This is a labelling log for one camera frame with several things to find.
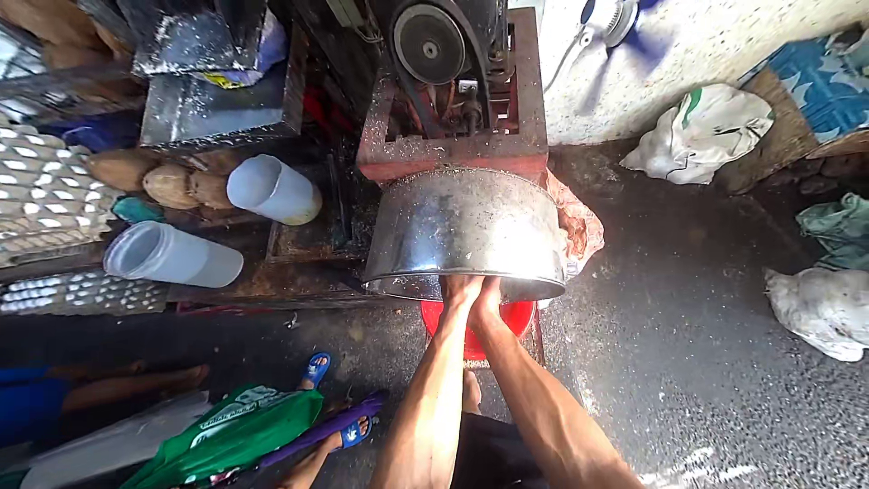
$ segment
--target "white plastic container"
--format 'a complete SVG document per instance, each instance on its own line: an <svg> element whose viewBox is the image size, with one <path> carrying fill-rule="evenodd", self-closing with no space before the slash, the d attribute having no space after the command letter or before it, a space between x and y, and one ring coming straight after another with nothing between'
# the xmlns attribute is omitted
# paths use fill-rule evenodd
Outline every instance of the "white plastic container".
<svg viewBox="0 0 869 489"><path fill-rule="evenodd" d="M242 254L169 224L142 221L112 241L103 257L109 275L218 288L242 271Z"/></svg>
<svg viewBox="0 0 869 489"><path fill-rule="evenodd" d="M226 185L229 202L288 225L313 220L322 207L316 185L271 155L257 155L242 162Z"/></svg>

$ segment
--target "white sack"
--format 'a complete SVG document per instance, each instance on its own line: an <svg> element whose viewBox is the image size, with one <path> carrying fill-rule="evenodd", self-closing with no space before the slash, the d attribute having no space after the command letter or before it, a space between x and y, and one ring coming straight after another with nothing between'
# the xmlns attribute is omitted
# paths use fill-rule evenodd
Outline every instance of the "white sack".
<svg viewBox="0 0 869 489"><path fill-rule="evenodd" d="M773 126L762 98L714 84L686 94L664 112L621 165L675 184L708 184L723 164L746 155Z"/></svg>
<svg viewBox="0 0 869 489"><path fill-rule="evenodd" d="M19 489L55 489L153 458L160 444L211 409L209 393L191 392L33 458Z"/></svg>
<svg viewBox="0 0 869 489"><path fill-rule="evenodd" d="M869 348L869 272L767 270L766 295L776 319L823 353L856 362Z"/></svg>

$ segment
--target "red bucket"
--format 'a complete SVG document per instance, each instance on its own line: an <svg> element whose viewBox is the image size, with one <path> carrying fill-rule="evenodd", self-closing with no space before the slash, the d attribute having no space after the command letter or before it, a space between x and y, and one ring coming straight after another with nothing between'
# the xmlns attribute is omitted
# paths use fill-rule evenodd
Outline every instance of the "red bucket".
<svg viewBox="0 0 869 489"><path fill-rule="evenodd" d="M428 334L434 336L441 312L443 312L443 303L423 300L420 302L420 310L422 311L422 322L425 323ZM536 301L513 302L501 306L501 319L507 323L510 331L522 341L528 333L535 312L537 312ZM486 353L483 352L482 346L480 346L474 333L471 332L471 328L468 328L468 332L465 333L465 359L486 359Z"/></svg>

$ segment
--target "green shopping bag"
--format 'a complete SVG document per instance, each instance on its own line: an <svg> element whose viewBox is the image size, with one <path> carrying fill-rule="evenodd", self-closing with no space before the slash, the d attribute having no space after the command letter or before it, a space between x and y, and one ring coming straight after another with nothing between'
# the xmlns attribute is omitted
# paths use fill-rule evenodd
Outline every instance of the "green shopping bag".
<svg viewBox="0 0 869 489"><path fill-rule="evenodd" d="M248 469L310 428L322 400L318 391L279 392L265 385L237 389L180 435L164 441L121 489L169 489Z"/></svg>

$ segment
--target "hand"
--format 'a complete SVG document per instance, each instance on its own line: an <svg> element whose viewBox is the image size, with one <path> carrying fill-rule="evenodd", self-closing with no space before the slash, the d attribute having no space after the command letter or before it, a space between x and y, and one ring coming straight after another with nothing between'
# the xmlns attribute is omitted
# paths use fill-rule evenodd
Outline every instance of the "hand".
<svg viewBox="0 0 869 489"><path fill-rule="evenodd" d="M480 296L484 278L482 275L441 275L444 309L457 305L470 307Z"/></svg>
<svg viewBox="0 0 869 489"><path fill-rule="evenodd" d="M480 295L471 306L468 325L476 329L492 318L501 320L501 277L486 277L483 281Z"/></svg>

